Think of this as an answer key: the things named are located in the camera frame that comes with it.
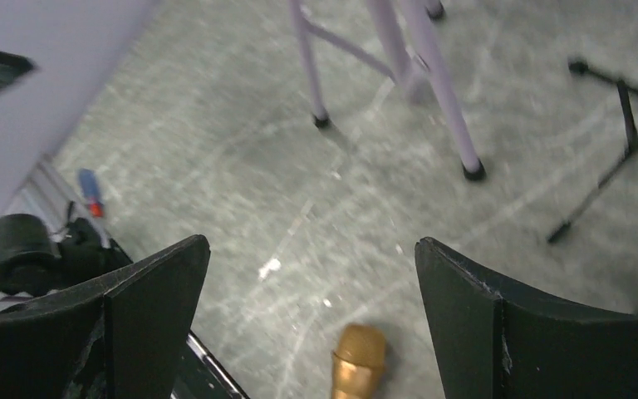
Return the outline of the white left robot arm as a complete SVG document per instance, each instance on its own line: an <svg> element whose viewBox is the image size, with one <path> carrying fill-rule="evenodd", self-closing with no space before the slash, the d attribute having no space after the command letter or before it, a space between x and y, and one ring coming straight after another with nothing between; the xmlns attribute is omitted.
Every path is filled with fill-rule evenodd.
<svg viewBox="0 0 638 399"><path fill-rule="evenodd" d="M0 312L117 269L52 164L153 1L0 1Z"/></svg>

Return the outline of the lilac perforated music stand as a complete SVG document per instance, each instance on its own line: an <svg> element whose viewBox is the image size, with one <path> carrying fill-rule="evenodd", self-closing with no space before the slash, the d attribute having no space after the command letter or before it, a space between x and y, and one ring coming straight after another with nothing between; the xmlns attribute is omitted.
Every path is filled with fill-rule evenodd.
<svg viewBox="0 0 638 399"><path fill-rule="evenodd" d="M331 120L322 98L319 73L312 49L314 37L350 53L367 66L385 75L412 101L422 86L429 85L444 113L446 125L457 146L465 179L469 181L485 179L486 170L474 149L445 59L433 31L432 22L445 16L442 2L399 2L401 14L415 49L413 57L408 53L407 43L392 2L383 0L366 2L387 62L380 61L356 44L309 21L302 10L301 1L289 0L287 5L298 41L302 66L309 83L312 116L317 128L326 128L331 124Z"/></svg>

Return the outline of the black microphone shock-mount stand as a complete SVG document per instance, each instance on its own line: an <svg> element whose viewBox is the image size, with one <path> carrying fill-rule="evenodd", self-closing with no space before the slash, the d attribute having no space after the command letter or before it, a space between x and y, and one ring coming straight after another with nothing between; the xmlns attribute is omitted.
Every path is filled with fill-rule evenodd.
<svg viewBox="0 0 638 399"><path fill-rule="evenodd" d="M631 108L631 96L638 98L638 87L630 84L625 78L591 66L582 58L572 58L568 61L568 71L573 76L590 76L598 81L615 86L618 92L623 115L626 146L621 158L599 179L597 186L584 198L584 200L564 219L561 224L547 236L548 244L559 242L571 229L576 220L591 206L604 189L611 183L614 176L623 168L634 155L638 153L638 128L636 127Z"/></svg>

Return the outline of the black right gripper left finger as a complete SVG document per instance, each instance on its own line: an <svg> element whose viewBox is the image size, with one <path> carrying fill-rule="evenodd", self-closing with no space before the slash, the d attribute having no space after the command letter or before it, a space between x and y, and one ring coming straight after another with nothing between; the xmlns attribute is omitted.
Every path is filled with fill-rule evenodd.
<svg viewBox="0 0 638 399"><path fill-rule="evenodd" d="M210 258L193 235L0 312L0 398L167 398Z"/></svg>

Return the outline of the gold microphone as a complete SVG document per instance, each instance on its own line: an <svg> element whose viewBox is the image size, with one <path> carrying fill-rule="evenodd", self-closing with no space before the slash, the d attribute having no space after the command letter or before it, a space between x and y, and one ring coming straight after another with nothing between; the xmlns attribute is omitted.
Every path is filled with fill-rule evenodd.
<svg viewBox="0 0 638 399"><path fill-rule="evenodd" d="M387 342L373 326L350 323L332 352L331 398L369 399L385 371Z"/></svg>

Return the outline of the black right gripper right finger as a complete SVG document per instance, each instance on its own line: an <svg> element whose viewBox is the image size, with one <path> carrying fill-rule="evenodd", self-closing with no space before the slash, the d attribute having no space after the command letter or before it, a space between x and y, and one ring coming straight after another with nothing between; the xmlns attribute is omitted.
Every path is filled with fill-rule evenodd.
<svg viewBox="0 0 638 399"><path fill-rule="evenodd" d="M420 292L448 398L638 398L638 313L559 298L430 237Z"/></svg>

